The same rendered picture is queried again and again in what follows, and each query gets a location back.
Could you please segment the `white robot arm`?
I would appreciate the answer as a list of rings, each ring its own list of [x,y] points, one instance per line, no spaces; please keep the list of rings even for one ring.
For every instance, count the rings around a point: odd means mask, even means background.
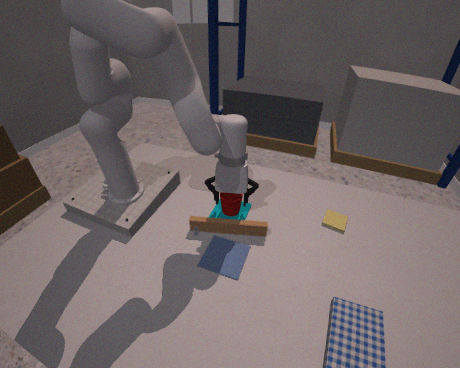
[[[132,84],[126,66],[110,59],[109,46],[137,58],[151,57],[197,153],[215,153],[227,167],[239,167],[248,159],[247,119],[237,114],[211,114],[173,16],[163,8],[131,4],[131,0],[61,0],[62,12],[71,25],[69,45],[78,92],[93,106],[81,117],[80,130],[100,165],[106,179],[103,183],[108,184],[102,187],[108,189],[109,200],[116,205],[138,200],[144,185],[139,180],[137,184],[126,145],[117,136],[132,117]]]

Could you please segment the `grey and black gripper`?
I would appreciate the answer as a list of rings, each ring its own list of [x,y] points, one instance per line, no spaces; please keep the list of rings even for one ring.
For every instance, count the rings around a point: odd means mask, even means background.
[[[211,184],[215,182],[215,187]],[[248,189],[248,184],[253,186]],[[239,167],[227,167],[219,161],[216,164],[215,176],[206,179],[205,185],[214,195],[216,204],[219,202],[219,192],[244,194],[244,204],[248,203],[248,197],[258,189],[259,184],[248,178],[248,164]]]

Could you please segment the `dark red cup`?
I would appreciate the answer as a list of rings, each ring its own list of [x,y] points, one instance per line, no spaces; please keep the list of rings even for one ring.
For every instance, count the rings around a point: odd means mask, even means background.
[[[227,216],[239,213],[243,194],[220,192],[222,212]]]

